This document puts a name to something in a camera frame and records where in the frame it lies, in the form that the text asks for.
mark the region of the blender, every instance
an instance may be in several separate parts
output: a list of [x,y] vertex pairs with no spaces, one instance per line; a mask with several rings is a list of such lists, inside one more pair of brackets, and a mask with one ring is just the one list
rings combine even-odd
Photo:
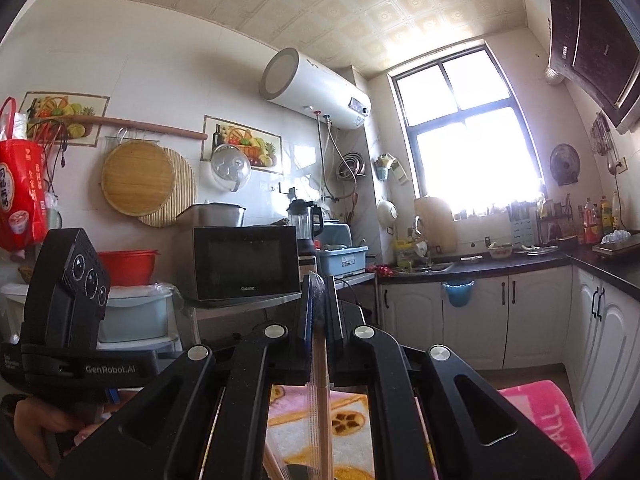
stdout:
[[[287,212],[289,213],[290,225],[296,228],[298,267],[300,268],[300,281],[302,281],[309,272],[318,272],[314,237],[324,229],[322,210],[315,202],[292,200]],[[314,224],[315,218],[318,219],[317,224]]]

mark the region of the black countertop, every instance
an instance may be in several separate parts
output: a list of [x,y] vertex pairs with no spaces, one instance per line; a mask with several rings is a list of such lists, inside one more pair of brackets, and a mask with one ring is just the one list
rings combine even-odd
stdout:
[[576,265],[609,283],[609,285],[615,286],[635,300],[640,301],[640,253],[627,256],[623,260],[608,260],[598,256],[590,247],[586,246],[565,252],[558,251],[545,256],[516,254],[504,260],[492,260],[486,254],[476,264],[455,262],[446,272],[398,274],[388,278],[379,278],[378,282],[389,285],[396,283],[451,282],[454,280],[508,276],[567,265]]

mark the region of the microwave oven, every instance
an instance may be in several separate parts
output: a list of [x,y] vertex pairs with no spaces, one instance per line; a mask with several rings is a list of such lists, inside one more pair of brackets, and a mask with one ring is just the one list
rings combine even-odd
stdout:
[[190,300],[300,291],[295,227],[195,227],[174,242],[176,284]]

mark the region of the metal screw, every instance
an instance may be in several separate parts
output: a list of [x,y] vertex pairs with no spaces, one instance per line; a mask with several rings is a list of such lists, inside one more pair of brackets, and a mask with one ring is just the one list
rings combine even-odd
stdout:
[[281,325],[269,325],[264,329],[264,335],[270,339],[282,337],[285,333],[284,327]]
[[209,355],[209,350],[204,346],[192,346],[187,352],[187,357],[192,361],[201,361]]
[[431,350],[429,350],[429,354],[431,357],[436,359],[436,361],[446,361],[451,357],[451,352],[446,346],[434,346]]
[[355,334],[356,337],[359,337],[360,339],[369,339],[370,337],[374,336],[376,331],[373,330],[370,326],[362,325],[362,326],[356,327],[356,330],[354,330],[353,333]]

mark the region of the window frame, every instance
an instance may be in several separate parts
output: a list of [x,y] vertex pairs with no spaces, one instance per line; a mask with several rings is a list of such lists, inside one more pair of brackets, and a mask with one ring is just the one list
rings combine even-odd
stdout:
[[[398,81],[405,77],[413,75],[417,72],[421,72],[422,70],[427,70],[429,68],[437,66],[440,68],[440,73],[444,77],[447,83],[447,86],[449,87],[449,91],[451,92],[451,94],[455,99],[453,86],[451,85],[451,81],[449,80],[449,75],[447,75],[447,71],[444,69],[444,63],[446,63],[447,61],[451,61],[453,59],[457,59],[463,56],[468,56],[468,54],[474,54],[480,51],[484,51],[489,57],[489,60],[491,60],[491,62],[494,64],[494,67],[498,75],[500,76],[500,78],[502,79],[502,82],[507,88],[507,92],[509,93],[509,96],[504,99],[500,99],[499,101],[493,101],[487,104],[475,106],[467,110],[461,110],[460,106],[458,105],[458,100],[456,99],[456,106],[458,107],[458,111],[442,117],[438,117],[436,119],[432,119],[430,121],[416,124],[414,126],[409,126],[409,123],[406,118],[406,112],[404,110],[404,103],[402,102],[402,93],[400,92],[400,88],[398,86]],[[443,126],[447,126],[448,124],[463,122],[469,117],[487,113],[487,112],[493,112],[495,110],[501,110],[502,108],[511,108],[516,114],[518,124],[520,125],[520,129],[522,131],[522,136],[524,137],[524,141],[527,146],[527,151],[529,152],[529,156],[531,157],[534,170],[536,171],[536,176],[539,178],[540,183],[541,184],[543,183],[542,170],[540,168],[540,160],[538,158],[538,154],[533,144],[533,139],[531,138],[531,132],[529,131],[529,128],[527,127],[527,123],[524,120],[524,115],[522,114],[520,105],[518,104],[518,101],[516,100],[516,97],[513,94],[513,91],[511,90],[511,86],[509,85],[509,82],[506,76],[500,69],[500,66],[498,65],[491,51],[487,48],[486,44],[468,48],[466,50],[462,50],[460,52],[450,54],[449,56],[432,60],[420,66],[414,67],[410,70],[407,70],[405,72],[401,72],[395,76],[392,76],[391,81],[393,83],[394,92],[396,93],[396,97],[398,98],[398,103],[400,105],[400,111],[402,115],[401,119],[404,122],[404,129],[406,131],[406,135],[409,141],[411,156],[414,161],[414,168],[415,168],[416,177],[418,179],[418,190],[420,191],[420,196],[427,195],[428,183],[426,181],[425,174],[424,174],[424,166],[422,164],[422,157],[420,156],[420,148],[418,147],[418,136],[420,134],[429,132],[431,130],[435,130]]]

